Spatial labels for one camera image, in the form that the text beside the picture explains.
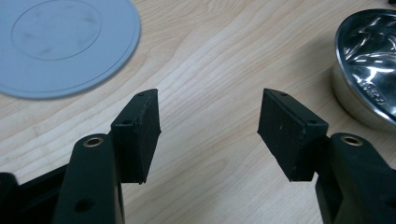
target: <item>gray silicone mat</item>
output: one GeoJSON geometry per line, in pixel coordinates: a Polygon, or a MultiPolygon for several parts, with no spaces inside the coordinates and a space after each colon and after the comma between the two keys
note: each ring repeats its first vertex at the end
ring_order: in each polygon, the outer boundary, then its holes
{"type": "Polygon", "coordinates": [[[31,99],[99,85],[140,36],[129,0],[1,1],[0,27],[0,92],[31,99]]]}

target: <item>wooden table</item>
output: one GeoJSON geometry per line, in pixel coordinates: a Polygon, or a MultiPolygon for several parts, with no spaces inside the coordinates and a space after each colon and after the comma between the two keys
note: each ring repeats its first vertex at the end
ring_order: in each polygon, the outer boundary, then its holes
{"type": "Polygon", "coordinates": [[[315,181],[290,183],[256,133],[263,88],[287,92],[360,135],[394,168],[396,139],[346,113],[332,93],[343,19],[386,0],[135,0],[134,57],[102,86],[30,101],[0,95],[0,171],[20,183],[68,163],[74,143],[107,133],[139,91],[159,90],[148,183],[123,186],[127,223],[321,223],[315,181]]]}

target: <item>screw hole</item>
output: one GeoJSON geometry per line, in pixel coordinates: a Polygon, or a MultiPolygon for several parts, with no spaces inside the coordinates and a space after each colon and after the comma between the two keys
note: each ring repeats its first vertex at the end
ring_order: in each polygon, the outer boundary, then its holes
{"type": "Polygon", "coordinates": [[[81,199],[75,205],[75,211],[78,213],[84,213],[90,211],[95,202],[92,199],[81,199]]]}
{"type": "Polygon", "coordinates": [[[130,119],[126,119],[125,121],[122,122],[123,124],[132,124],[132,121],[130,119]]]}
{"type": "Polygon", "coordinates": [[[341,140],[343,140],[344,143],[347,143],[350,146],[354,146],[354,147],[360,147],[363,145],[363,142],[356,137],[352,137],[352,136],[347,136],[344,135],[341,137],[341,140]]]}
{"type": "Polygon", "coordinates": [[[87,139],[83,145],[84,147],[97,147],[101,145],[103,142],[104,140],[101,137],[92,137],[87,139]]]}

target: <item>wood grain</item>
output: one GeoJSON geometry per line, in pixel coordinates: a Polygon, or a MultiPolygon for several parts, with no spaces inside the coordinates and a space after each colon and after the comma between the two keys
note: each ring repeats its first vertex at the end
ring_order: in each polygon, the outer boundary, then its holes
{"type": "Polygon", "coordinates": [[[330,83],[339,24],[387,1],[135,0],[134,57],[102,86],[29,101],[0,95],[0,171],[20,183],[66,164],[77,140],[107,133],[139,91],[159,90],[163,133],[148,183],[124,185],[127,223],[321,223],[312,183],[290,183],[256,134],[263,88],[285,91],[360,135],[396,166],[392,133],[337,103],[330,83]]]}

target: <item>stainless steel bowl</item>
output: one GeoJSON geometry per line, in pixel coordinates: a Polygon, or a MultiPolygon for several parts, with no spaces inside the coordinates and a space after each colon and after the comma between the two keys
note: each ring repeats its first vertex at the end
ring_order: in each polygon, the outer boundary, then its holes
{"type": "Polygon", "coordinates": [[[361,122],[396,132],[396,11],[370,9],[346,18],[335,37],[332,87],[361,122]]]}

